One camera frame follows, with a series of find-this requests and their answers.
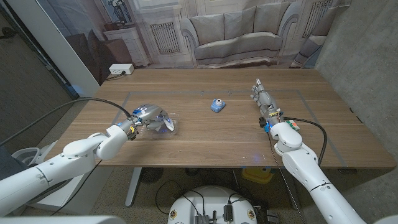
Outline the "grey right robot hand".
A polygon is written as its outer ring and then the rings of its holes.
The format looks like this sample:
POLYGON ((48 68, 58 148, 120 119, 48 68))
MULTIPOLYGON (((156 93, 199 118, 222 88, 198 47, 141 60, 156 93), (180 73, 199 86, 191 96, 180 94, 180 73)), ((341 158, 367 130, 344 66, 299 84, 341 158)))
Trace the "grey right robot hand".
POLYGON ((256 84, 252 86, 250 97, 259 107, 261 118, 268 122, 270 126, 283 121, 281 110, 277 106, 276 100, 266 91, 260 79, 256 79, 256 84))

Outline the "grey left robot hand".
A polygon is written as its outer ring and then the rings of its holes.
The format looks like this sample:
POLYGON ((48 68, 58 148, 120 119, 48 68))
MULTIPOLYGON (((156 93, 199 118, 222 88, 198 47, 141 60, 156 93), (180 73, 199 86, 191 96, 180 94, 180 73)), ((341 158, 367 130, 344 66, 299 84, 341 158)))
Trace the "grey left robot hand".
POLYGON ((139 134, 141 126, 148 131, 160 134, 175 131, 174 122, 166 110, 152 104, 140 105, 116 126, 121 128, 131 140, 139 134))

